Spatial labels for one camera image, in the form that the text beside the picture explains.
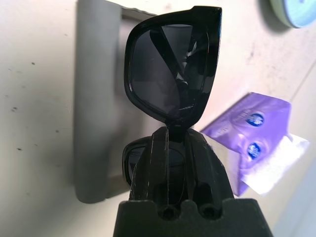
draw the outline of logo on packet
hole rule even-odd
[[[254,127],[259,127],[259,126],[263,125],[264,118],[261,114],[255,113],[255,114],[251,114],[247,118],[246,122]]]
[[[247,152],[251,159],[256,159],[260,155],[261,149],[258,144],[254,142],[248,146]]]

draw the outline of light blue round object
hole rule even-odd
[[[302,28],[316,19],[316,0],[271,0],[275,14],[289,27]]]

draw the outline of cleaning wipe packet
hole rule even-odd
[[[248,187],[263,195],[307,149],[288,133],[289,102],[249,93],[201,132],[222,161],[236,196]]]

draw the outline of black sunglasses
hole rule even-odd
[[[221,16],[221,8],[196,6],[138,24],[126,43],[128,99],[169,129],[193,126],[213,86]]]

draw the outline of purple packet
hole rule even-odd
[[[226,170],[235,195],[248,188],[242,176],[288,135],[290,111],[289,102],[252,92],[201,131],[229,149]]]

